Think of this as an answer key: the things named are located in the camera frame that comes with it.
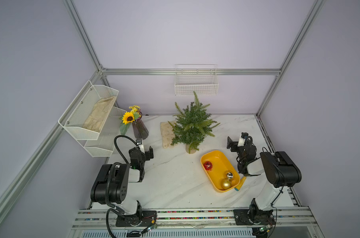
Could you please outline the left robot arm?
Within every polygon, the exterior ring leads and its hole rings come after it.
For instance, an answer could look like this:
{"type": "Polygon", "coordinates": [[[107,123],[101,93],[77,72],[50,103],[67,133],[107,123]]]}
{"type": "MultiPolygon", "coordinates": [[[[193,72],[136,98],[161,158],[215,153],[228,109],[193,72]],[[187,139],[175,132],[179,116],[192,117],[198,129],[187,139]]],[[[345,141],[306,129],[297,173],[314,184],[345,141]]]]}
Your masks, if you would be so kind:
{"type": "Polygon", "coordinates": [[[131,163],[105,164],[101,167],[91,188],[94,203],[107,205],[117,215],[116,227],[148,227],[156,224],[157,212],[144,211],[139,201],[127,196],[129,183],[142,182],[145,162],[154,158],[153,148],[142,152],[135,147],[129,150],[131,163]]]}

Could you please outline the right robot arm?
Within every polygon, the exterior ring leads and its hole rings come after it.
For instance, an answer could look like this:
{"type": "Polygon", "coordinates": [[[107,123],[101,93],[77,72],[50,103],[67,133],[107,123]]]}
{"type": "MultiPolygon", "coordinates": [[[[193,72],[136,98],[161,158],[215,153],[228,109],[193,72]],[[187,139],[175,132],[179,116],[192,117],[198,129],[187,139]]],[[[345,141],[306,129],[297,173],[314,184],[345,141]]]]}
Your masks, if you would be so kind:
{"type": "Polygon", "coordinates": [[[272,153],[264,148],[257,157],[257,148],[247,132],[241,133],[238,141],[227,137],[227,149],[237,153],[238,173],[243,176],[240,183],[248,177],[261,174],[265,174],[267,179],[260,194],[252,199],[248,209],[233,211],[236,224],[274,228],[277,218],[275,203],[286,189],[302,180],[300,169],[284,151],[272,153]]]}

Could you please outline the red faceted ornament ball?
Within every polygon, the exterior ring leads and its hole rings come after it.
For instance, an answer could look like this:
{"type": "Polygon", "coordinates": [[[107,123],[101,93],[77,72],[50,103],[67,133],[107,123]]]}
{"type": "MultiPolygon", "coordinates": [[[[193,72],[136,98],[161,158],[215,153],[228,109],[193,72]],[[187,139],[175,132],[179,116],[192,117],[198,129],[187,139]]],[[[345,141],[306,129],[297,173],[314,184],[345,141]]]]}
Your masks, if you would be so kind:
{"type": "Polygon", "coordinates": [[[210,161],[206,161],[204,164],[203,164],[203,167],[206,171],[210,171],[212,170],[213,168],[213,164],[210,162],[210,161]]]}

